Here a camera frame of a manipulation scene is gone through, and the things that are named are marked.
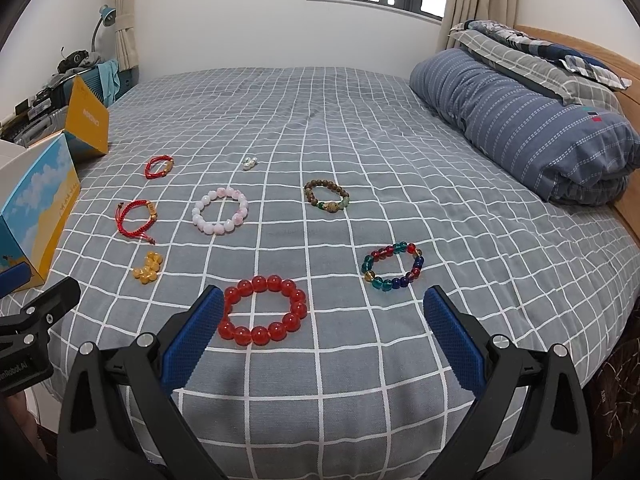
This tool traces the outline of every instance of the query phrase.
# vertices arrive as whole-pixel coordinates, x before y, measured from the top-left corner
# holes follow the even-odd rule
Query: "checkered bedsheet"
[[[110,153],[80,171],[82,191],[60,240],[49,283],[81,283],[77,310],[52,330],[61,396],[76,349],[128,344],[157,331],[209,283],[254,274],[292,278],[310,313],[283,342],[239,348],[216,335],[174,399],[231,478],[381,478],[420,475],[452,435],[472,396],[460,389],[421,313],[439,284],[489,333],[524,348],[568,345],[585,383],[609,354],[640,285],[640,251],[607,208],[543,203],[434,118],[407,82],[336,68],[228,69],[160,78],[111,109]],[[175,158],[146,180],[153,155]],[[241,169],[246,156],[258,165]],[[351,194],[331,215],[303,201],[312,178]],[[232,234],[191,223],[194,200],[231,185],[250,200]],[[317,188],[319,200],[330,200]],[[165,255],[143,286],[130,268],[149,245],[117,234],[120,201],[158,203],[149,231]],[[208,220],[237,203],[209,205]],[[130,214],[146,218],[144,208]],[[388,293],[360,276],[363,256],[405,240],[423,250],[422,275]],[[405,272],[407,254],[378,262]],[[35,291],[2,300],[14,312]],[[237,304],[236,324],[267,325],[286,310],[278,294]],[[493,448],[513,430],[518,392]],[[127,408],[157,455],[130,392]]]

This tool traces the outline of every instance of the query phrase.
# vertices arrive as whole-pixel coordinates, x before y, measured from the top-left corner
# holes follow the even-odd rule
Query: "metal screw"
[[[554,354],[558,357],[566,357],[568,353],[569,351],[566,349],[566,346],[560,344],[554,345]]]
[[[510,341],[503,335],[494,335],[492,341],[494,342],[495,346],[502,349],[507,348],[507,346],[511,344]]]
[[[140,334],[138,339],[136,339],[136,343],[138,343],[138,346],[142,346],[142,348],[147,348],[154,343],[155,339],[153,334]]]
[[[94,344],[92,342],[87,341],[80,345],[80,353],[82,355],[89,355],[92,351],[94,351]]]

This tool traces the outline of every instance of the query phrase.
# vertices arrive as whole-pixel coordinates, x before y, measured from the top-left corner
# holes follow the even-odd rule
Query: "window sill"
[[[377,4],[375,2],[365,2],[363,0],[307,0],[308,2],[329,2],[335,4],[348,4],[348,5],[357,5],[361,7],[370,7],[372,9],[386,10],[388,12],[396,12],[397,14],[403,14],[404,16],[410,16],[411,18],[417,18],[418,20],[423,20],[424,22],[433,23],[434,25],[441,25],[442,21],[437,20],[436,18],[432,18],[431,16],[425,16],[423,14],[416,14],[415,12],[409,12],[408,10],[396,9],[391,6],[384,6]]]

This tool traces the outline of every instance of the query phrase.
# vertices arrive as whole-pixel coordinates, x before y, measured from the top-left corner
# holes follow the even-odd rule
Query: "red braided bracelet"
[[[125,235],[127,238],[140,237],[148,241],[150,244],[155,245],[156,241],[153,238],[150,238],[147,235],[145,235],[145,231],[149,229],[156,220],[158,220],[158,212],[156,211],[156,206],[153,205],[153,203],[149,202],[149,200],[134,200],[133,202],[129,202],[127,206],[124,209],[122,209],[123,205],[124,205],[124,202],[120,202],[118,204],[118,207],[116,208],[116,215],[115,215],[116,225],[118,226],[118,231],[120,232],[120,234]],[[145,205],[146,208],[149,209],[149,220],[147,221],[146,224],[139,227],[135,231],[132,231],[132,232],[127,231],[122,226],[122,221],[124,220],[124,217],[133,208],[139,207],[141,205]]]
[[[274,321],[268,328],[255,326],[249,330],[245,326],[235,326],[229,321],[234,304],[240,298],[252,295],[254,292],[281,292],[289,298],[290,308],[282,317],[282,322]],[[225,289],[225,317],[218,325],[218,333],[222,339],[235,339],[241,346],[247,346],[251,341],[259,346],[266,345],[270,340],[282,341],[287,332],[295,332],[300,328],[300,320],[306,317],[306,294],[304,290],[296,288],[292,280],[282,280],[277,274],[268,278],[254,276],[251,281],[240,280],[238,286],[230,286]]]
[[[158,171],[157,173],[151,173],[151,167],[161,160],[166,160],[166,164],[162,171]],[[174,160],[169,155],[158,155],[153,157],[145,166],[145,176],[151,180],[152,178],[158,178],[160,176],[165,176],[167,173],[171,171],[171,168],[174,166]]]

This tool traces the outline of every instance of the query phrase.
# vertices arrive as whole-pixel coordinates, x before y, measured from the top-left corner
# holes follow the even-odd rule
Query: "pink and white bead bracelet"
[[[215,224],[213,222],[207,222],[202,217],[202,210],[215,199],[224,198],[225,196],[233,200],[238,200],[240,203],[238,211],[225,222]],[[191,214],[193,214],[193,225],[197,226],[204,234],[223,235],[224,233],[233,231],[236,226],[242,225],[242,222],[244,222],[244,219],[249,214],[249,202],[244,194],[237,189],[233,189],[232,187],[219,187],[216,191],[209,191],[198,200],[193,210],[191,210]]]

